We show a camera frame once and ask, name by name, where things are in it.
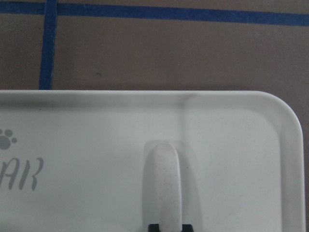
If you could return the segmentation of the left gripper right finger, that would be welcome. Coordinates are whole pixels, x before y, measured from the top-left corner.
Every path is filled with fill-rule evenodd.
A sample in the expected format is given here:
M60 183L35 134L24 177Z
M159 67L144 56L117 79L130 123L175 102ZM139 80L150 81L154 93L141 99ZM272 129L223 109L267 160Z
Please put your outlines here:
M193 226L191 224L183 224L182 232L194 232Z

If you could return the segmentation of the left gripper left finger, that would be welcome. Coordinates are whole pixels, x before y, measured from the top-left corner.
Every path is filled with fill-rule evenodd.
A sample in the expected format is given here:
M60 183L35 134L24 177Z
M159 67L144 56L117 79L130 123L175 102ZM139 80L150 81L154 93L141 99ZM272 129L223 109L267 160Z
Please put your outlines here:
M159 224L150 224L148 226L148 232L160 232Z

